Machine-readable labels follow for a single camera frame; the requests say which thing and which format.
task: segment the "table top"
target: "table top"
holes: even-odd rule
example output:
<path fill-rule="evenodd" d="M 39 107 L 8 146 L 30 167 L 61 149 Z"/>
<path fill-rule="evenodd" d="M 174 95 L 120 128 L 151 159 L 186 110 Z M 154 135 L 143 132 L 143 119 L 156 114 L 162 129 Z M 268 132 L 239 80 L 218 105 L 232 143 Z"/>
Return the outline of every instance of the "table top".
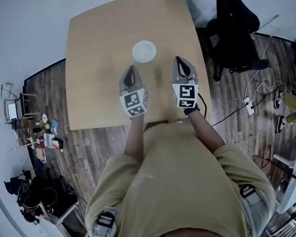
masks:
<path fill-rule="evenodd" d="M 133 46 L 149 40 L 157 55 L 138 63 Z M 202 50 L 185 0 L 117 0 L 70 20 L 66 94 L 70 129 L 129 124 L 119 101 L 118 82 L 134 64 L 148 91 L 145 122 L 186 117 L 172 95 L 173 59 L 181 56 L 197 71 L 200 94 L 212 112 Z M 199 99 L 201 113 L 204 106 Z"/>

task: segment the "wrist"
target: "wrist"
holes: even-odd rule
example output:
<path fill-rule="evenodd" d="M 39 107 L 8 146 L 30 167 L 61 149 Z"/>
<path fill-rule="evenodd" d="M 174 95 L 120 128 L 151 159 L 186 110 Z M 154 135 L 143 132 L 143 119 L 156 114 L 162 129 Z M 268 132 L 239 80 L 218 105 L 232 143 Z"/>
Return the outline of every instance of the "wrist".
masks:
<path fill-rule="evenodd" d="M 142 119 L 144 119 L 144 115 L 145 114 L 140 114 L 140 115 L 134 116 L 134 117 L 132 117 L 132 120 L 142 120 Z"/>
<path fill-rule="evenodd" d="M 200 112 L 197 112 L 196 110 L 194 112 L 191 112 L 189 114 L 187 114 L 187 116 L 190 118 L 190 117 L 194 117 L 196 115 L 198 115 Z"/>
<path fill-rule="evenodd" d="M 187 116 L 189 116 L 190 114 L 195 113 L 195 112 L 199 112 L 199 108 L 198 108 L 197 104 L 195 104 L 194 108 L 186 108 L 186 109 L 184 109 L 184 113 Z"/>

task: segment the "white box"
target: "white box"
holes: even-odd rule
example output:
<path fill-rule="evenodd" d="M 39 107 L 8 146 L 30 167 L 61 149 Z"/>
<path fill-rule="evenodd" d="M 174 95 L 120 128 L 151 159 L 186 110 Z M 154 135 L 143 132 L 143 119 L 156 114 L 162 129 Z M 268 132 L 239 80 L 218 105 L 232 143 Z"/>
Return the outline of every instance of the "white box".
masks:
<path fill-rule="evenodd" d="M 123 95 L 119 100 L 124 111 L 131 118 L 147 112 L 148 95 L 143 88 Z"/>
<path fill-rule="evenodd" d="M 172 93 L 180 108 L 194 108 L 197 103 L 199 86 L 197 84 L 172 84 Z"/>
<path fill-rule="evenodd" d="M 1 100 L 10 99 L 11 85 L 6 83 L 1 85 Z"/>

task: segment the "wire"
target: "wire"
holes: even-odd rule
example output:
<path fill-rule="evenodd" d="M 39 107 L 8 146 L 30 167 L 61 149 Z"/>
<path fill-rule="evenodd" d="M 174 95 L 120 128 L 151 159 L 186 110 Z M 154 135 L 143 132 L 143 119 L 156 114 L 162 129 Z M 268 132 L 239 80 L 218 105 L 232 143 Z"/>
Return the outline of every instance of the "wire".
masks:
<path fill-rule="evenodd" d="M 259 105 L 259 104 L 260 104 L 260 103 L 266 98 L 266 96 L 268 96 L 268 95 L 270 95 L 270 94 L 273 94 L 278 88 L 283 87 L 283 86 L 286 87 L 287 85 L 291 85 L 291 84 L 288 83 L 288 84 L 283 84 L 283 85 L 281 85 L 281 86 L 276 87 L 272 92 L 270 92 L 270 93 L 264 95 L 263 98 L 262 98 L 262 99 L 261 99 L 256 105 L 253 105 L 253 106 L 251 107 L 251 109 L 253 109 L 254 107 L 258 106 L 258 105 Z M 217 124 L 223 122 L 225 119 L 227 119 L 228 117 L 230 117 L 230 116 L 233 115 L 234 113 L 240 111 L 242 108 L 246 107 L 248 104 L 249 104 L 249 103 L 247 103 L 246 105 L 242 106 L 241 108 L 239 108 L 238 110 L 236 110 L 236 111 L 234 111 L 233 113 L 229 114 L 229 115 L 228 115 L 227 117 L 225 117 L 223 120 L 217 122 L 216 124 L 213 124 L 212 126 L 217 125 Z"/>
<path fill-rule="evenodd" d="M 25 167 L 25 164 L 28 162 L 28 159 L 29 159 L 30 157 L 27 157 L 26 158 L 26 161 L 25 161 L 25 163 L 24 163 L 24 165 L 23 165 L 23 167 L 22 167 L 22 170 L 23 170 L 23 168 Z"/>
<path fill-rule="evenodd" d="M 7 90 L 7 89 L 4 89 L 4 88 L 0 88 L 0 90 L 5 90 L 5 91 L 7 91 L 7 92 L 9 92 L 9 93 L 11 93 L 13 96 L 15 96 L 15 98 L 17 98 L 17 96 L 16 95 L 14 95 L 10 90 Z"/>
<path fill-rule="evenodd" d="M 266 48 L 267 48 L 267 45 L 268 45 L 268 41 L 271 39 L 272 37 L 270 36 L 270 37 L 268 37 L 268 39 L 267 39 L 267 42 L 266 42 L 266 46 L 265 46 L 265 49 L 264 49 L 264 52 L 263 52 L 263 55 L 261 56 L 261 58 L 260 58 L 260 60 L 262 60 L 262 58 L 264 57 L 264 55 L 265 55 L 265 51 L 266 51 Z M 255 72 L 255 74 L 250 78 L 250 80 L 248 81 L 248 83 L 247 83 L 247 85 L 246 85 L 246 90 L 245 90 L 245 98 L 247 98 L 247 89 L 248 89 L 248 85 L 249 85 L 249 83 L 251 82 L 251 80 L 253 79 L 253 77 L 255 77 L 256 76 L 256 74 L 259 72 L 259 70 L 257 70 L 256 72 Z"/>
<path fill-rule="evenodd" d="M 279 89 L 280 87 L 283 87 L 283 85 L 281 85 L 281 86 L 278 86 L 278 87 L 276 87 L 272 92 L 270 92 L 270 93 L 268 93 L 268 94 L 266 94 L 266 95 L 264 95 L 263 97 L 262 97 L 262 99 L 256 104 L 256 105 L 253 105 L 251 108 L 253 109 L 255 106 L 258 106 L 268 95 L 270 95 L 270 94 L 273 94 L 277 89 Z"/>
<path fill-rule="evenodd" d="M 201 100 L 202 100 L 202 102 L 203 102 L 203 104 L 204 104 L 204 106 L 205 106 L 204 118 L 206 118 L 206 114 L 207 114 L 207 105 L 205 104 L 205 101 L 204 101 L 204 99 L 202 98 L 202 96 L 201 96 L 200 93 L 198 94 L 198 96 L 201 98 Z"/>
<path fill-rule="evenodd" d="M 216 124 L 213 124 L 213 125 L 212 125 L 212 127 L 213 127 L 214 125 L 217 125 L 217 124 L 219 124 L 219 123 L 223 122 L 225 119 L 227 119 L 228 117 L 230 117 L 230 116 L 231 116 L 231 115 L 233 115 L 234 113 L 236 113 L 236 112 L 240 111 L 242 108 L 246 107 L 248 104 L 249 104 L 249 103 L 246 103 L 244 106 L 242 106 L 242 107 L 241 107 L 241 108 L 239 108 L 238 110 L 235 110 L 233 113 L 229 114 L 229 115 L 228 115 L 227 117 L 225 117 L 223 120 L 221 120 L 221 121 L 217 122 Z"/>
<path fill-rule="evenodd" d="M 255 92 L 254 92 L 254 94 L 253 94 L 252 102 L 254 101 L 254 99 L 255 99 L 255 97 L 256 97 L 256 91 L 261 87 L 261 85 L 265 85 L 265 87 L 267 87 L 267 89 L 268 89 L 269 91 L 271 91 L 271 90 L 273 89 L 273 87 L 274 87 L 274 85 L 275 85 L 276 82 L 280 82 L 282 85 L 285 86 L 286 90 L 287 90 L 290 94 L 292 94 L 292 93 L 287 89 L 286 85 L 283 84 L 281 81 L 277 81 L 277 80 L 275 80 L 271 88 L 269 88 L 264 82 L 262 82 L 262 83 L 260 83 L 260 85 L 256 88 L 256 90 L 255 90 Z"/>

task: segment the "shoe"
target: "shoe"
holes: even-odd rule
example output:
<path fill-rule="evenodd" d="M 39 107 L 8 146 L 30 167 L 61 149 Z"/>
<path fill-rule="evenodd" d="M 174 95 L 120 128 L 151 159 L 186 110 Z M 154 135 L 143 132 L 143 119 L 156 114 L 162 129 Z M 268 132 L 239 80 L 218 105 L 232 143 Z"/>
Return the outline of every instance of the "shoe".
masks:
<path fill-rule="evenodd" d="M 283 101 L 283 98 L 281 98 L 280 93 L 282 93 L 282 91 L 277 90 L 276 94 L 275 94 L 275 99 L 274 99 L 274 108 L 277 110 L 278 108 L 280 108 L 280 105 Z"/>
<path fill-rule="evenodd" d="M 283 184 L 284 181 L 285 181 L 285 179 L 283 178 L 283 179 L 281 180 L 280 184 L 278 185 L 278 187 L 277 187 L 277 191 L 278 191 L 278 192 L 280 192 L 280 191 L 282 190 L 282 184 Z"/>
<path fill-rule="evenodd" d="M 283 118 L 284 118 L 284 116 L 282 116 L 282 115 L 280 115 L 280 116 L 278 117 L 278 120 L 277 120 L 277 126 L 276 126 L 276 132 L 277 132 L 277 134 L 280 134 L 281 131 L 282 131 L 282 129 L 283 129 L 284 126 L 285 126 L 285 123 L 282 122 Z"/>

